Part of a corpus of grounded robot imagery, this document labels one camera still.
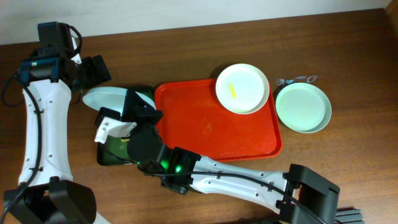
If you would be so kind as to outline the pale green plate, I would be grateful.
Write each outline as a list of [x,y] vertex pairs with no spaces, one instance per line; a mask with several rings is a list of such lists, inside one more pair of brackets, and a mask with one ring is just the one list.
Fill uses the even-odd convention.
[[332,116],[331,103],[326,94],[308,83],[293,83],[281,89],[275,108],[284,125],[305,134],[322,130]]

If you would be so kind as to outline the cream white plate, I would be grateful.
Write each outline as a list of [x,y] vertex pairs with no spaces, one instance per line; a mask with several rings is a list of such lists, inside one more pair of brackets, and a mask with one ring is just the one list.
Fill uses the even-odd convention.
[[270,84],[257,67],[237,63],[226,67],[216,79],[218,101],[228,111],[251,114],[260,110],[270,97]]

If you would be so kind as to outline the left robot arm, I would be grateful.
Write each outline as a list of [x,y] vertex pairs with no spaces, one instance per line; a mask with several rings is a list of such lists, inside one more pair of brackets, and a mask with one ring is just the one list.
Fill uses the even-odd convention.
[[72,94],[111,79],[99,55],[81,58],[81,34],[71,25],[37,26],[40,47],[13,75],[27,111],[25,158],[16,189],[4,193],[4,214],[21,223],[104,223],[93,191],[73,181],[67,117]]

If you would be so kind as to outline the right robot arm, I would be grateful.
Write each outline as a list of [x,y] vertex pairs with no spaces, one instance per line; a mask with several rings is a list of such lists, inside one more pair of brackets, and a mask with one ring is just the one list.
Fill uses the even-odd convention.
[[285,223],[336,223],[340,188],[308,167],[291,164],[288,172],[259,171],[216,162],[207,156],[163,143],[155,126],[162,112],[135,90],[99,88],[99,96],[83,101],[99,112],[95,142],[128,139],[126,162],[158,177],[166,189],[223,194],[262,205]]

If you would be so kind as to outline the light blue plate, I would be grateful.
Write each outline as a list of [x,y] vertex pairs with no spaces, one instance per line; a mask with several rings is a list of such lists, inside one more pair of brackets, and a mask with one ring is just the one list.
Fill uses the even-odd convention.
[[122,114],[127,91],[131,90],[135,91],[145,102],[156,109],[153,99],[145,95],[145,93],[149,94],[149,90],[143,90],[143,86],[141,88],[142,90],[139,90],[138,87],[129,89],[114,86],[96,87],[90,89],[84,95],[83,102],[85,105],[97,111],[104,107]]

